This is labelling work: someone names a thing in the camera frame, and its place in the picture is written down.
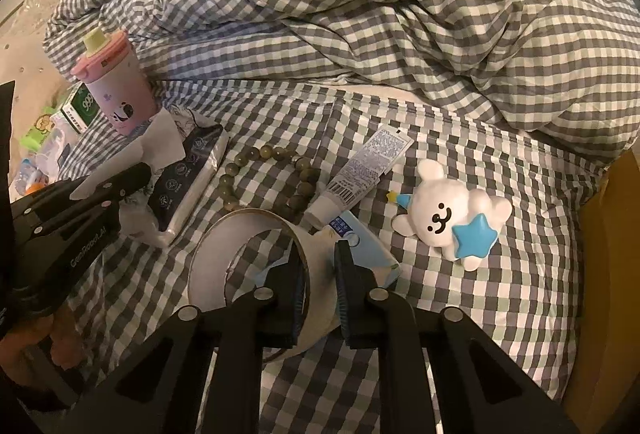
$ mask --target checkered blanket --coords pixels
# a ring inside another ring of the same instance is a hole
[[[392,85],[605,163],[640,123],[631,0],[62,0],[44,46],[67,77],[97,25],[152,79]]]
[[[381,124],[406,130],[414,145],[353,210],[401,263],[394,290],[424,309],[461,307],[550,396],[561,394],[575,356],[577,208],[594,194],[602,175],[595,163],[428,105],[318,85],[175,81],[156,87],[164,104],[176,103],[218,119],[232,137],[229,158],[248,146],[294,145],[322,170],[324,183]],[[64,174],[91,172],[124,141],[100,115],[72,152]],[[487,267],[465,272],[441,258],[440,249],[392,232],[391,220],[401,211],[387,202],[386,192],[411,191],[417,183],[417,163],[425,157],[445,165],[447,176],[513,203],[513,216],[492,248]],[[90,383],[108,374],[131,346],[187,302],[194,249],[207,228],[225,214],[214,195],[220,174],[170,249],[120,237],[71,297],[91,349],[85,367]],[[297,183],[292,169],[273,161],[251,162],[236,177],[236,193],[244,205],[271,209],[277,198],[291,196]],[[282,255],[277,246],[273,234],[249,243],[229,276],[229,297],[253,286],[252,274]],[[299,356],[267,364],[260,431],[377,432],[377,380],[376,352],[352,351],[339,334],[331,334]]]

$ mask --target pink cup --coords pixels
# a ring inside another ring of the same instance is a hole
[[[71,73],[86,84],[116,131],[127,136],[158,112],[127,32],[105,35],[96,28],[84,44],[87,52]]]

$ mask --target wet wipe package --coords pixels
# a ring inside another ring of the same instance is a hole
[[[147,163],[150,182],[120,204],[120,233],[166,248],[219,169],[228,141],[214,119],[168,106],[134,130],[129,144],[95,170],[72,199],[87,197],[99,183],[139,161]]]

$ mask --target white tape roll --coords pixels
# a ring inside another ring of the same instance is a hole
[[[295,241],[306,275],[305,312],[298,344],[275,361],[308,350],[340,324],[335,313],[333,244],[271,212],[237,210],[218,220],[200,241],[191,263],[187,291],[190,304],[202,311],[224,307],[226,275],[236,255],[252,237],[268,230],[282,230]]]

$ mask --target checkered bed sheet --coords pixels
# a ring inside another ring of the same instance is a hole
[[[163,104],[219,119],[231,136],[228,158],[247,146],[295,145],[322,170],[325,183],[381,124],[404,129],[415,144],[353,210],[401,263],[395,291],[424,309],[461,307],[550,396],[561,395],[575,356],[577,209],[594,194],[603,174],[595,163],[427,104],[318,85],[176,81],[156,83],[156,88]],[[124,140],[101,115],[82,136],[63,175],[91,172]],[[465,272],[441,258],[439,249],[392,232],[391,220],[401,210],[387,202],[386,192],[411,191],[417,163],[425,157],[445,165],[447,176],[513,203],[513,216],[487,267]],[[270,161],[252,162],[236,180],[242,204],[266,209],[278,194],[292,195],[298,181],[292,170]],[[70,302],[90,349],[84,368],[90,383],[108,374],[130,347],[187,302],[194,249],[226,213],[215,186],[216,180],[171,248],[163,251],[119,237],[79,284]],[[250,243],[245,262],[229,278],[231,286],[251,286],[251,273],[268,261],[270,239],[273,235]],[[299,356],[266,366],[260,431],[378,432],[377,379],[376,352],[352,351],[339,334],[331,334]]]
[[[155,80],[392,85],[603,163],[640,124],[632,0],[62,0],[44,46],[67,77],[95,26]]]

